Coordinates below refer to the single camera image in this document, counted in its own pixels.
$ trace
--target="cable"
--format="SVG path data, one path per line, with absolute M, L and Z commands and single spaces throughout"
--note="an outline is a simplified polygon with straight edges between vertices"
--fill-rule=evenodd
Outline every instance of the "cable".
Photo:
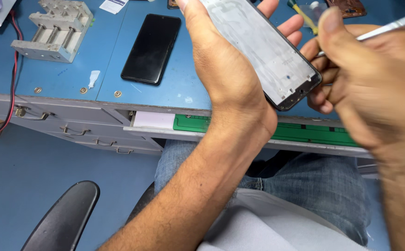
M 10 23 L 12 24 L 12 26 L 14 27 L 14 29 L 16 31 L 17 40 L 23 40 L 23 35 L 21 34 L 20 28 L 18 27 L 18 25 L 15 22 L 15 11 L 11 10 L 9 12 L 8 17 L 9 17 Z M 18 52 L 15 51 L 15 53 L 14 53 L 14 65 L 13 65 L 13 68 L 12 68 L 12 80 L 11 80 L 11 84 L 10 84 L 9 111 L 8 111 L 7 116 L 6 116 L 5 122 L 0 127 L 0 132 L 9 124 L 9 121 L 10 121 L 10 119 L 12 117 L 13 106 L 14 106 L 14 103 L 15 103 L 15 79 L 16 79 L 17 64 L 18 64 Z

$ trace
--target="phone screen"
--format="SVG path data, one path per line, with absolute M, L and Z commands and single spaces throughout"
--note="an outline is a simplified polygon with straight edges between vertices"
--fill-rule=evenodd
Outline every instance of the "phone screen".
M 322 81 L 320 73 L 250 1 L 201 2 L 222 36 L 249 59 L 276 109 L 291 109 Z
M 159 85 L 180 26 L 181 19 L 178 17 L 148 14 L 121 77 L 140 83 Z

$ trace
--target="hand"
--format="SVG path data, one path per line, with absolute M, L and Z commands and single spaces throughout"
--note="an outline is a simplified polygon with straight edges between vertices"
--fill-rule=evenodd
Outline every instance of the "hand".
M 209 93 L 212 102 L 212 123 L 218 117 L 224 121 L 262 127 L 267 131 L 267 142 L 277 127 L 275 109 L 266 101 L 260 81 L 249 60 L 218 32 L 207 10 L 199 0 L 178 0 L 186 18 L 186 26 L 193 43 L 196 73 Z M 263 0 L 258 9 L 270 17 L 278 0 Z M 297 46 L 301 40 L 303 18 L 295 15 L 278 29 Z
M 312 60 L 323 81 L 308 105 L 323 114 L 335 107 L 351 137 L 370 150 L 405 139 L 405 29 L 355 40 L 376 28 L 345 27 L 339 10 L 329 8 L 320 18 L 319 36 L 301 49 L 308 60 L 320 48 L 327 55 Z

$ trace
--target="blue floor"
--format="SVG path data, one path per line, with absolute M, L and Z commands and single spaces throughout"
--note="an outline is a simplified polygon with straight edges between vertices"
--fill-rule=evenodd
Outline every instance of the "blue floor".
M 263 150 L 268 159 L 275 150 Z M 77 251 L 98 248 L 127 220 L 153 182 L 159 156 L 118 155 L 10 124 L 0 137 L 0 251 L 19 250 L 55 201 L 75 182 L 92 180 L 100 198 Z M 389 251 L 378 180 L 366 180 L 372 199 L 369 248 Z

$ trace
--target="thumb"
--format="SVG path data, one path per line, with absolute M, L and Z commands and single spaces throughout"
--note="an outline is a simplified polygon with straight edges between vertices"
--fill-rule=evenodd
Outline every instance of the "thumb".
M 205 44 L 212 42 L 214 36 L 221 36 L 199 0 L 177 0 L 177 4 L 186 18 L 186 27 L 193 43 Z
M 378 59 L 374 51 L 345 29 L 338 7 L 328 8 L 320 17 L 318 39 L 328 58 L 341 68 L 362 68 Z

